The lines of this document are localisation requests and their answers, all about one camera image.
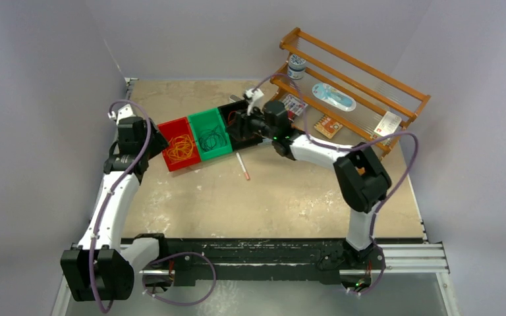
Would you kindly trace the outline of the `black plastic bin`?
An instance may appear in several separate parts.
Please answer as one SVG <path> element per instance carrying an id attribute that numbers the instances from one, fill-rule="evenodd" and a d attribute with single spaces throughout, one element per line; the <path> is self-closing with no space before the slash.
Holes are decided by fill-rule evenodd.
<path id="1" fill-rule="evenodd" d="M 246 109 L 247 105 L 246 101 L 241 101 L 219 106 L 217 110 L 219 111 L 220 117 L 223 119 L 224 125 L 228 127 L 228 125 L 236 119 L 236 112 Z M 248 139 L 239 140 L 235 140 L 232 136 L 229 136 L 229 139 L 233 151 L 242 150 L 262 143 L 262 138 L 260 136 L 252 136 Z"/>

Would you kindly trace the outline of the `green plastic bin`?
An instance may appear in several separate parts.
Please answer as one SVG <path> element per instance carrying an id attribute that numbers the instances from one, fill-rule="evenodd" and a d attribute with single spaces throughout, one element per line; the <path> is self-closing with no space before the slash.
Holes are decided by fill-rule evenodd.
<path id="1" fill-rule="evenodd" d="M 233 152 L 217 108 L 191 114 L 187 119 L 201 160 L 207 161 Z"/>

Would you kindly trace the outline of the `red plastic bin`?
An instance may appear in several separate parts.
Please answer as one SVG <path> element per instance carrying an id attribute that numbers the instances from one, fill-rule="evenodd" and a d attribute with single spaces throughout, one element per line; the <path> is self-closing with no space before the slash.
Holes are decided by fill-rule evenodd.
<path id="1" fill-rule="evenodd" d="M 200 163 L 201 157 L 186 117 L 164 122 L 157 126 L 169 142 L 162 156 L 169 172 Z"/>

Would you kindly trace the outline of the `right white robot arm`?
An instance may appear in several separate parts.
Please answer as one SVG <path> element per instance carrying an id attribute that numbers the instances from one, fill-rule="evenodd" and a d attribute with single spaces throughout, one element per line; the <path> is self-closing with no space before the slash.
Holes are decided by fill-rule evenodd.
<path id="1" fill-rule="evenodd" d="M 263 110 L 253 108 L 251 113 L 245 109 L 236 111 L 226 131 L 236 140 L 263 137 L 271 141 L 282 157 L 333 170 L 342 197 L 351 210 L 343 258 L 353 268 L 369 260 L 376 216 L 392 184 L 370 145 L 340 147 L 313 138 L 292 125 L 280 101 L 266 103 Z"/>

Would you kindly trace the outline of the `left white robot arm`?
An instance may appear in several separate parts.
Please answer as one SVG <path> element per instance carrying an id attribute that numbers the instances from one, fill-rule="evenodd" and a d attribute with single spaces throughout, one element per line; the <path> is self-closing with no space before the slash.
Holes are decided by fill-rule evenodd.
<path id="1" fill-rule="evenodd" d="M 150 118 L 118 118 L 117 132 L 89 226 L 60 259 L 77 302 L 126 300 L 131 295 L 136 256 L 123 255 L 121 232 L 149 160 L 168 146 Z"/>

